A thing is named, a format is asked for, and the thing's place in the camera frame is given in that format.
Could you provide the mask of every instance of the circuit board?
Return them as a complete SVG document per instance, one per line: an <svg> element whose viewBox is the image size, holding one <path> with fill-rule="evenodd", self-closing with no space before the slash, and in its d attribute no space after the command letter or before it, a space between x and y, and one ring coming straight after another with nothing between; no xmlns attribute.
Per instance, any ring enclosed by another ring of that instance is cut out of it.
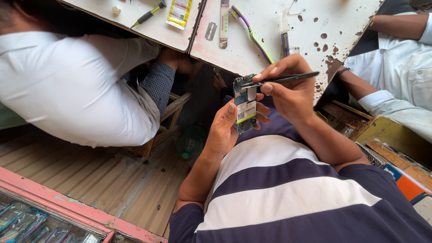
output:
<svg viewBox="0 0 432 243"><path fill-rule="evenodd" d="M254 128L257 123L257 88L241 89L242 84L252 83L255 74L234 80L234 103L237 105L237 133L242 134Z"/></svg>

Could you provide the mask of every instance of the glue tube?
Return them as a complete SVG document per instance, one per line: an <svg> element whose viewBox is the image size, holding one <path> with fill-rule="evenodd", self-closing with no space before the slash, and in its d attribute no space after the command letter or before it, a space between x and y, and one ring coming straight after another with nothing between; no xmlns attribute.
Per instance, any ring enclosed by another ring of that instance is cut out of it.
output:
<svg viewBox="0 0 432 243"><path fill-rule="evenodd" d="M172 0L169 11L168 24L184 30L189 12L191 11L192 0Z"/></svg>
<svg viewBox="0 0 432 243"><path fill-rule="evenodd" d="M283 57L286 58L292 54L291 50L291 39L289 37L289 29L286 23L286 10L282 11L282 32L280 36L282 37L282 51Z"/></svg>

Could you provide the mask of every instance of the yellow screwdriver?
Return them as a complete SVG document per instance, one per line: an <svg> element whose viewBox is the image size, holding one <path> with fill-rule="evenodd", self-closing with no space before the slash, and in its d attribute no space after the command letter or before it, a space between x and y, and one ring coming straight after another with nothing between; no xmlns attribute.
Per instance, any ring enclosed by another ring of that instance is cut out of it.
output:
<svg viewBox="0 0 432 243"><path fill-rule="evenodd" d="M159 10L161 10L163 8L166 8L166 3L165 3L164 0L161 0L161 3L159 3L159 5L156 8L150 10L149 12L147 12L146 14L144 14L143 16L141 16L141 18L139 18L135 22L135 24L132 25L132 27L130 27L129 29L131 29L131 28L133 28L133 27L135 27L137 25L140 25L140 24L144 23L146 20L150 19L150 17L153 16L157 11L159 11Z"/></svg>

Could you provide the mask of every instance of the black tweezers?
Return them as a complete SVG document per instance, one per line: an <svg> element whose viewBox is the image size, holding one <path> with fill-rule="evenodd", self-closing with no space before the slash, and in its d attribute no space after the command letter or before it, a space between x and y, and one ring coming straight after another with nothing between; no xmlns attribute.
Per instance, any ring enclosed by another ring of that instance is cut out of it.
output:
<svg viewBox="0 0 432 243"><path fill-rule="evenodd" d="M241 89L259 87L259 86L262 86L263 84L268 83L268 82L288 83L288 82L296 81L299 79L315 77L319 73L320 72L311 72L311 73L305 73L305 74L293 74L293 75L288 75L288 76L284 76L284 77L266 78L261 82L242 84Z"/></svg>

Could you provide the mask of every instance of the wooden floor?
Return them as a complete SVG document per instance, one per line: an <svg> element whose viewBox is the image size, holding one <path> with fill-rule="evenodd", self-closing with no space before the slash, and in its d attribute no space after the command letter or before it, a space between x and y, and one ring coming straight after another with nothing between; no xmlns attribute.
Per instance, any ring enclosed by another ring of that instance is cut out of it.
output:
<svg viewBox="0 0 432 243"><path fill-rule="evenodd" d="M193 164L176 154L178 137L147 159L118 147L71 144L36 129L0 144L0 166L167 238L178 188Z"/></svg>

